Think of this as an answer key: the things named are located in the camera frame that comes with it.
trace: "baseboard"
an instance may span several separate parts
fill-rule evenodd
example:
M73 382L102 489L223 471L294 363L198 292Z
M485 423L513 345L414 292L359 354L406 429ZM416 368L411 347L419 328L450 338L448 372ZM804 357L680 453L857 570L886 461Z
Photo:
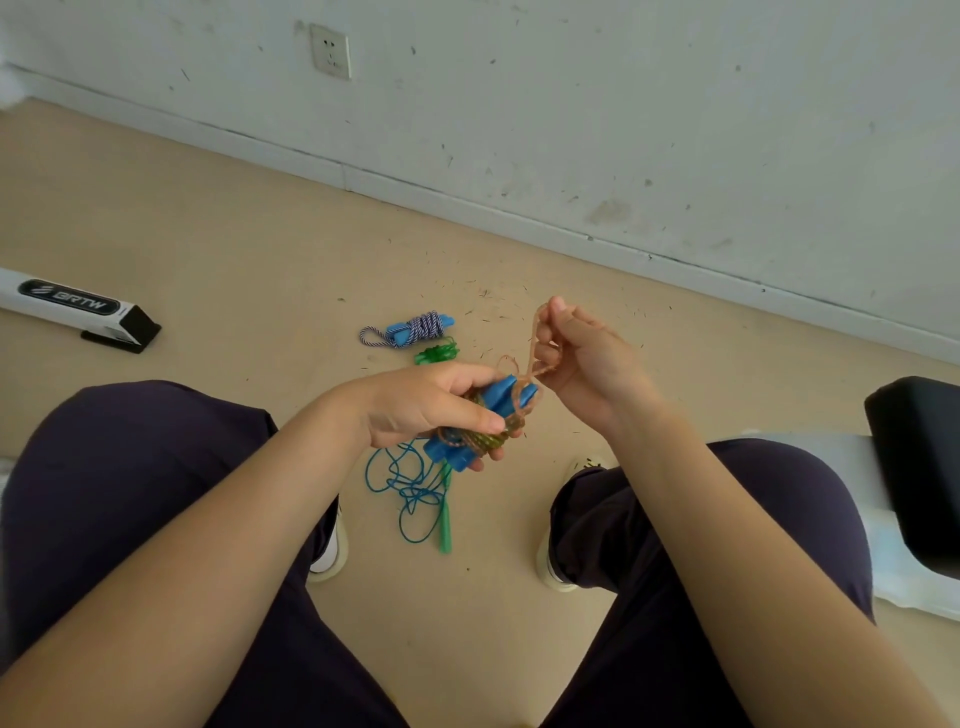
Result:
M243 159L308 180L323 182L376 200L424 212L478 230L493 232L556 253L588 260L687 288L724 301L741 303L814 326L960 364L960 341L773 286L711 271L662 255L588 237L576 231L462 200L411 182L289 149L203 122L140 106L92 88L32 71L16 71L27 92L49 101L141 132Z

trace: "electrical socket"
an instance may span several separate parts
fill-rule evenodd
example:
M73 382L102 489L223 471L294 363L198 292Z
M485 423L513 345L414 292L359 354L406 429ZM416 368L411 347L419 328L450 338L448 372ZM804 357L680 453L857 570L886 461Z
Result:
M338 79L350 80L350 47L347 36L323 25L310 23L310 49L313 64Z

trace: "white box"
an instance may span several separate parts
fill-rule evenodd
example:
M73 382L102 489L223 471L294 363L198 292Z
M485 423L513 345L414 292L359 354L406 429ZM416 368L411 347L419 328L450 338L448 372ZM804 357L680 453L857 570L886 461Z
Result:
M0 307L81 329L88 341L140 353L160 325L135 303L0 268Z

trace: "forearm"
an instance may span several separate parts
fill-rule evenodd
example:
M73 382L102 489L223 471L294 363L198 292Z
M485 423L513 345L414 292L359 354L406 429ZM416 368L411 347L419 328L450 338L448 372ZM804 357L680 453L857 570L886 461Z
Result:
M334 390L167 524L0 680L0 724L202 725L369 442Z
M634 397L611 445L757 726L947 726L876 628L668 406Z

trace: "leg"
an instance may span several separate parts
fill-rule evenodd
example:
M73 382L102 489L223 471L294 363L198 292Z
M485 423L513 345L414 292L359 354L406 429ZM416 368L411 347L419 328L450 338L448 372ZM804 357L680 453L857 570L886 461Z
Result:
M872 619L866 534L837 475L780 443L745 439L710 448ZM561 489L550 541L557 573L618 597L544 726L750 725L619 468L582 471Z
M263 410L169 382L84 389L54 410L0 512L14 655L275 432ZM300 550L208 725L406 725L306 591L336 508Z

